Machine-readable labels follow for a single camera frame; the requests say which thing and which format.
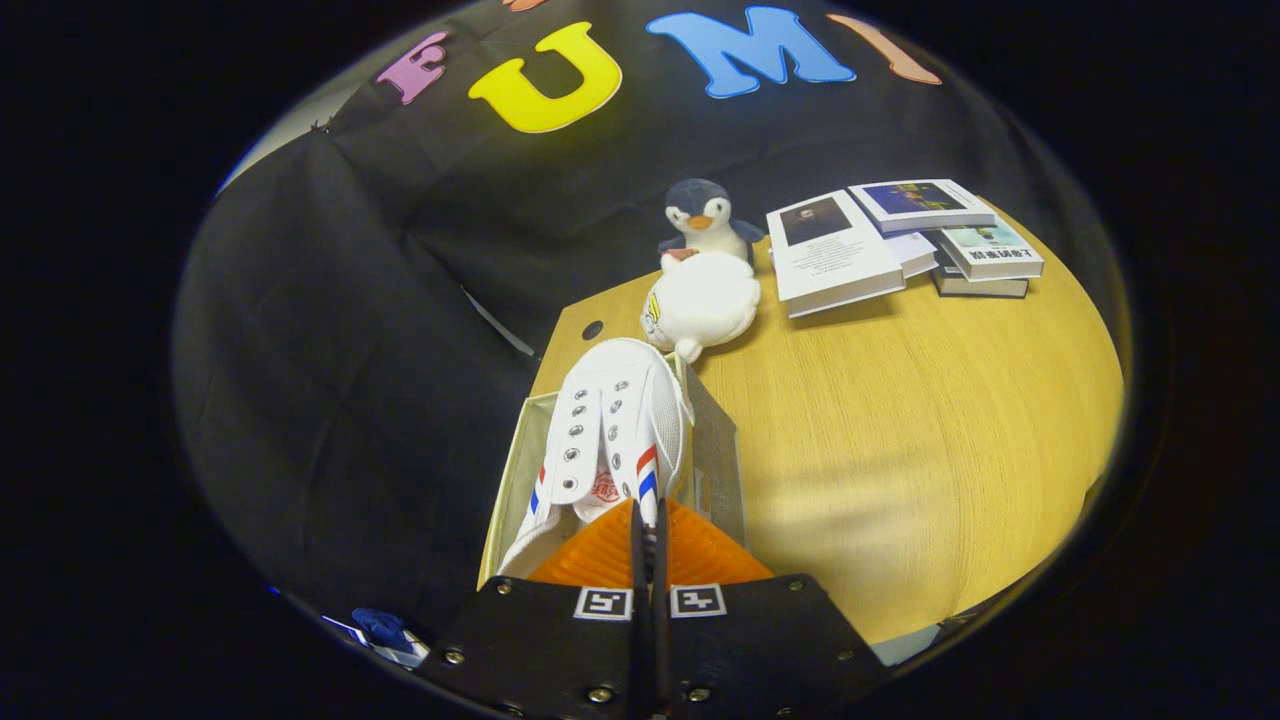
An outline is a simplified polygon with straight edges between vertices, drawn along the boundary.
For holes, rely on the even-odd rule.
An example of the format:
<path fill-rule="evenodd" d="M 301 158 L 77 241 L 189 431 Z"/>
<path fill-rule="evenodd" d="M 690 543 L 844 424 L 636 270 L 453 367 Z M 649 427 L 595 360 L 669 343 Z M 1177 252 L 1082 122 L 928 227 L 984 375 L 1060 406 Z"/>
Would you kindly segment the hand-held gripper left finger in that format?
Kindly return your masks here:
<path fill-rule="evenodd" d="M 621 527 L 621 588 L 490 578 L 415 671 L 433 692 L 486 717 L 648 719 L 652 615 L 643 521 Z"/>

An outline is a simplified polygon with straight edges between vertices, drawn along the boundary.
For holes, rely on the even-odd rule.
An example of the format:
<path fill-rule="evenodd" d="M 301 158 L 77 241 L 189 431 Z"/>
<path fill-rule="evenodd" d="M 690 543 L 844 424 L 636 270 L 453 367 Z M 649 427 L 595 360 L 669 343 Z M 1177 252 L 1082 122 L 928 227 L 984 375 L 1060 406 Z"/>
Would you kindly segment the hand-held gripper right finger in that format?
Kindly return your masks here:
<path fill-rule="evenodd" d="M 724 584 L 669 579 L 671 503 L 657 510 L 652 623 L 668 719 L 829 719 L 890 679 L 814 577 Z"/>

